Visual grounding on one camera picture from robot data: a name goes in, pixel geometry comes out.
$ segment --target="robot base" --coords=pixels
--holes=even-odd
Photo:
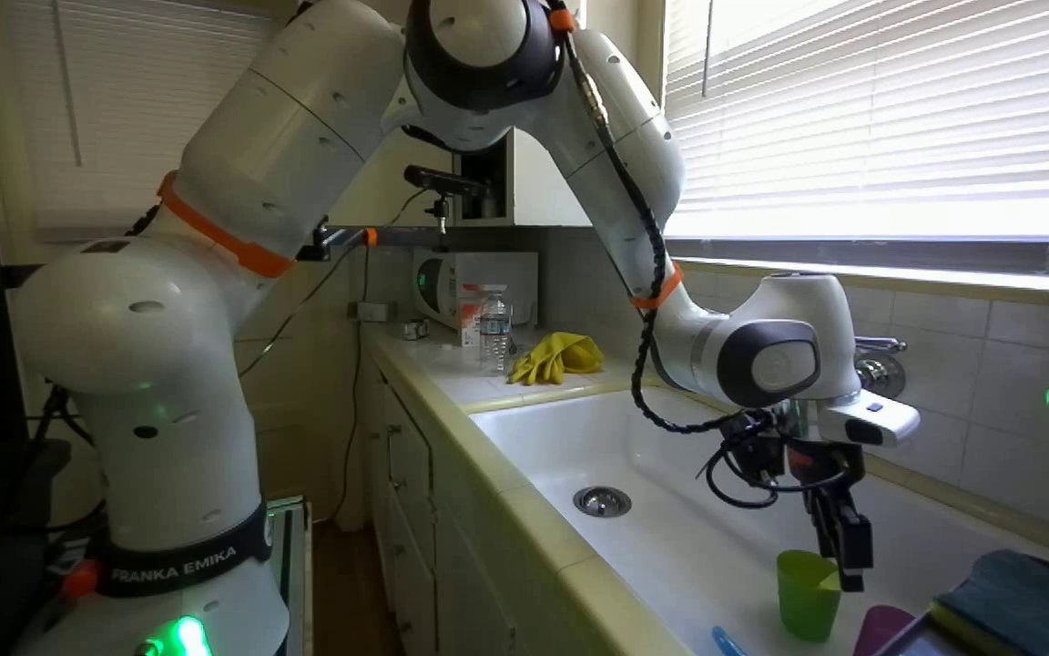
[[[293,615],[278,594],[269,566],[244,561],[218,580],[153,599],[85,599],[66,615],[44,610],[24,637],[19,656],[71,651],[153,651],[147,637],[194,615],[204,656],[266,656],[287,637]]]

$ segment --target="pink object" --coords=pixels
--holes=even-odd
[[[896,610],[896,605],[876,605],[869,610],[859,634],[856,634],[856,650],[854,656],[876,656],[883,651],[883,644],[892,642],[892,634],[901,634],[906,623],[913,623],[911,611]]]

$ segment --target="green cup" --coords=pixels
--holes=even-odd
[[[782,552],[777,557],[777,586],[786,634],[827,642],[843,605],[843,575],[836,561],[809,552]]]

